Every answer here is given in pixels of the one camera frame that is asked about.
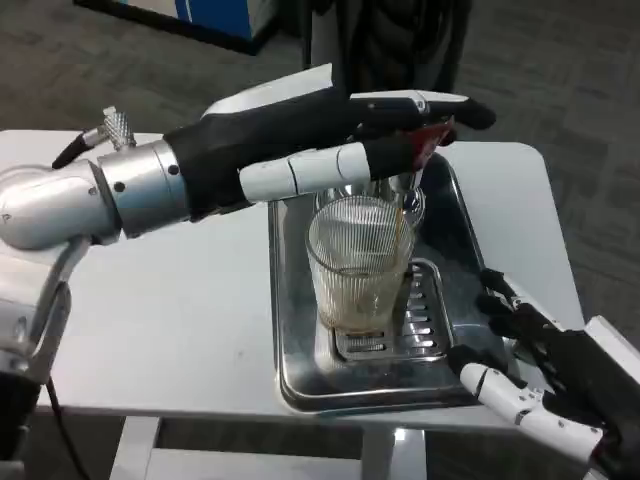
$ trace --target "glass cup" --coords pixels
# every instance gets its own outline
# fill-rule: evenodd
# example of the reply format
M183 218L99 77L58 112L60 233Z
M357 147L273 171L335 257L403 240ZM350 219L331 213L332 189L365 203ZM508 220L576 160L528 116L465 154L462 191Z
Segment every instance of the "glass cup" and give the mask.
M321 322L350 333L384 328L413 252L402 209L375 197L335 200L314 215L306 243Z

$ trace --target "metal tray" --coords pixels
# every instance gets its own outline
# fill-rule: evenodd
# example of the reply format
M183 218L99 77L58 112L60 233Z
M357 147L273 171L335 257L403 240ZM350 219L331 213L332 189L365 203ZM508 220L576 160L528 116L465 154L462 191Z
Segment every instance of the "metal tray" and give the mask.
M472 404L443 361L448 346L468 344L506 361L502 340L475 307L483 262L443 157L430 159L421 187L427 212L413 268L393 325L377 336L342 335L317 321L304 242L313 197L270 205L274 354L280 390L292 408L336 413Z

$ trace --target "drip tray grate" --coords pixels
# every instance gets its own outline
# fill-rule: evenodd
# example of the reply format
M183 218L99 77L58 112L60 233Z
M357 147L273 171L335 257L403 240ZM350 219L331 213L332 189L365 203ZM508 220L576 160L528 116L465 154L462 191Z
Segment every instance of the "drip tray grate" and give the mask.
M384 330L332 333L336 351L346 361L444 358L452 336L437 267L423 258L411 260L392 322Z

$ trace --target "robotic hand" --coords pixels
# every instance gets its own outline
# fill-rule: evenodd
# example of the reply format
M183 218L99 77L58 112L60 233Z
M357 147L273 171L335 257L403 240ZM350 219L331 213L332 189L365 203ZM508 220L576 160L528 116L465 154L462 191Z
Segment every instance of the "robotic hand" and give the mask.
M417 90L347 97L331 65L213 104L196 123L136 147L105 111L53 169L0 173L0 466L12 460L70 309L67 280L91 245L135 238L260 201L384 179L424 166L453 117L487 128L468 97ZM110 139L116 152L76 161Z
M465 388L525 435L610 480L640 478L640 353L603 317L565 330L506 275L485 270L480 279L491 293L477 303L492 330L518 342L516 352L540 368L553 393L456 346L449 364Z

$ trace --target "floor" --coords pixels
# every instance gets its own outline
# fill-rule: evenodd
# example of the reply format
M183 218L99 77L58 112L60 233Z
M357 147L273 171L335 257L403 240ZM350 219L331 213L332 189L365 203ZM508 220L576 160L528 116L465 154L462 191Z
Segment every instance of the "floor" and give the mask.
M458 90L495 107L499 123L481 137L465 136L521 141L544 154L585 316L605 315L640 346L640 3L477 3ZM0 52L0 129L86 128L115 104L136 130L165 131L300 63L298 45L285 36L253 58L73 7L71 0L2 0ZM122 419L69 422L94 478L108 478ZM322 437L313 429L265 433L266 427L219 422L166 428L181 444L204 438L240 450L306 438L320 453L357 455L359 442L358 431L327 430ZM75 478L58 438L50 417L35 418L29 478ZM435 478L577 474L512 437L437 434L430 455Z

